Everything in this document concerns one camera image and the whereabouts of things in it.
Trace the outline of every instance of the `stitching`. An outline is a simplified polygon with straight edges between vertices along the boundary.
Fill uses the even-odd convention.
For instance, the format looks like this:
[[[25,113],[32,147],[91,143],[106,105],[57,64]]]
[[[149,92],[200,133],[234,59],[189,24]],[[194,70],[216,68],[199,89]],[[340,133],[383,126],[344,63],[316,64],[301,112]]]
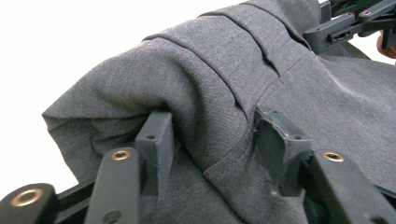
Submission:
[[[176,40],[174,40],[171,36],[168,36],[167,34],[158,34],[158,35],[153,35],[153,36],[148,36],[145,40],[152,40],[154,38],[162,38],[165,39],[175,45],[177,45],[180,48],[186,49],[189,52],[191,52],[192,54],[194,54],[197,58],[199,58],[204,64],[206,64],[206,66],[208,66],[210,69],[212,69],[216,75],[218,75],[218,77],[222,80],[222,82],[227,86],[227,88],[229,89],[231,95],[233,96],[233,98],[235,99],[235,101],[237,102],[237,107],[240,108],[240,110],[242,110],[244,116],[245,116],[245,120],[248,120],[247,117],[247,113],[244,110],[244,108],[241,106],[240,102],[237,100],[235,93],[233,92],[233,89],[231,88],[231,86],[227,83],[227,81],[219,74],[219,72],[213,68],[212,66],[210,66],[203,58],[201,58],[197,53],[195,53],[192,49],[189,49],[187,46],[184,46],[182,43],[177,43]]]
[[[253,141],[251,141],[251,139],[250,139],[250,140],[249,140],[249,144],[247,145],[247,148],[246,148],[245,151],[242,153],[242,155],[241,155],[236,161],[234,161],[232,164],[228,165],[227,168],[225,168],[223,171],[221,171],[221,173],[216,174],[215,176],[218,176],[218,177],[222,178],[222,177],[224,177],[225,175],[227,175],[227,174],[230,172],[231,168],[233,168],[233,166],[234,166],[236,163],[238,163],[239,161],[241,161],[242,159],[245,158],[245,156],[246,156],[246,155],[248,154],[248,152],[250,151],[249,149],[251,148],[252,143],[253,143]]]
[[[226,19],[228,19],[229,21],[234,23],[236,26],[238,26],[242,30],[246,31],[251,36],[253,41],[257,44],[257,46],[259,47],[260,51],[262,52],[262,60],[263,60],[263,62],[267,63],[268,65],[270,65],[276,71],[277,76],[280,77],[279,71],[276,69],[274,64],[267,57],[265,57],[266,53],[262,49],[262,46],[260,45],[260,42],[255,38],[255,36],[248,29],[244,28],[234,18],[232,18],[231,16],[229,16],[227,14],[224,14],[223,12],[216,12],[216,11],[215,12],[207,12],[207,13],[203,14],[202,16],[222,16],[222,17],[225,17]]]
[[[285,71],[285,73],[283,74],[282,77],[284,77],[284,76],[290,71],[291,68],[293,68],[297,63],[299,63],[302,59],[304,59],[305,56],[306,56],[308,53],[310,53],[310,52],[311,52],[311,51],[308,51],[307,53],[305,53],[305,54],[303,55],[303,57],[301,57],[301,58],[300,58],[297,62],[295,62],[291,67],[289,67],[288,70]]]
[[[288,30],[289,34],[292,34],[291,38],[294,39],[297,43],[304,45],[306,48],[308,48],[309,50],[311,50],[311,47],[309,46],[309,44],[306,42],[305,39],[303,39],[302,37],[300,37],[299,35],[295,34],[296,32],[294,31],[294,29],[286,24],[280,17],[278,17],[276,14],[266,10],[265,8],[259,7],[254,5],[253,3],[250,2],[245,2],[245,3],[241,3],[241,5],[248,5],[248,6],[252,6],[252,7],[256,7],[270,15],[272,15],[273,17],[277,18],[280,22],[283,23],[283,25],[286,27],[286,29]]]
[[[276,87],[276,89],[274,89],[274,91],[273,91],[270,95],[268,95],[267,97],[265,97],[266,99],[263,101],[263,103],[266,103],[266,102],[268,101],[268,99],[271,98],[271,97],[279,90],[279,88],[280,88],[280,86]]]

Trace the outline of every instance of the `screw hole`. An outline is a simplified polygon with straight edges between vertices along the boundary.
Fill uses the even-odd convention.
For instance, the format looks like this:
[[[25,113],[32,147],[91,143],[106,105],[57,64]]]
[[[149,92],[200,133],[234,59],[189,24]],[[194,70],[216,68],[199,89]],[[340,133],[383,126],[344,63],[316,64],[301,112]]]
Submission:
[[[122,161],[127,159],[129,156],[131,156],[129,151],[117,151],[111,155],[111,159],[114,161]]]
[[[103,217],[103,222],[106,224],[114,224],[117,223],[121,218],[120,211],[111,211]]]
[[[334,152],[324,153],[324,157],[329,161],[343,161],[344,157]]]
[[[28,189],[15,196],[15,198],[11,200],[11,205],[14,207],[22,207],[34,203],[35,201],[40,199],[42,195],[42,189]]]
[[[123,151],[121,151],[121,152],[117,152],[115,156],[116,156],[117,158],[121,158],[121,157],[124,157],[125,155],[126,155],[126,153],[123,152]]]

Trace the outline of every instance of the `gray garment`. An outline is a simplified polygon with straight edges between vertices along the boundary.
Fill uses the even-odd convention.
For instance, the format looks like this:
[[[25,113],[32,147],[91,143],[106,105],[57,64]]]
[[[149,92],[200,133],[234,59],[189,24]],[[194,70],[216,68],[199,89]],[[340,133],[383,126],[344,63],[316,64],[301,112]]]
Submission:
[[[104,61],[43,116],[78,180],[128,147],[147,115],[172,112],[176,152],[165,201],[148,223],[305,223],[301,199],[272,192],[252,151],[257,105],[345,152],[396,191],[396,68],[348,44],[315,55],[302,32],[316,0],[255,0],[207,13]]]

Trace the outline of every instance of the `black bracket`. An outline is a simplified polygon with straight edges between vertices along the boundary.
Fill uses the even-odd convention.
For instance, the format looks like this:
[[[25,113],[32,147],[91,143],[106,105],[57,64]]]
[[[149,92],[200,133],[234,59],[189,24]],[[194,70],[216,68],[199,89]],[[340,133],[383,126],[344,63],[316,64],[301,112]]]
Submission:
[[[0,223],[144,223],[141,197],[164,198],[175,149],[172,116],[152,112],[135,147],[110,150],[95,179],[55,194],[49,184],[14,190],[0,202]]]
[[[330,1],[321,4],[322,24],[303,33],[315,53],[384,30],[382,48],[396,45],[396,0]]]
[[[305,190],[310,224],[396,223],[395,194],[376,188],[347,155],[313,151],[309,137],[278,111],[259,106],[255,116],[261,165],[281,196]]]

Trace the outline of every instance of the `brass insert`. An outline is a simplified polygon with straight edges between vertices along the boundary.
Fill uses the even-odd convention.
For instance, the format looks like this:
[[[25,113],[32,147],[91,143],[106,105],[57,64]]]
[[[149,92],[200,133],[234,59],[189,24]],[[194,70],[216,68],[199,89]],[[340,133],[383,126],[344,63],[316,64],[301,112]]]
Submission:
[[[128,157],[131,156],[131,153],[129,151],[117,151],[115,153],[113,153],[113,155],[111,155],[111,159],[113,159],[114,161],[122,161],[127,159]]]
[[[323,156],[329,161],[343,161],[344,157],[334,152],[325,152]]]
[[[11,200],[11,205],[14,207],[22,207],[34,203],[43,195],[42,189],[28,189],[19,193]]]

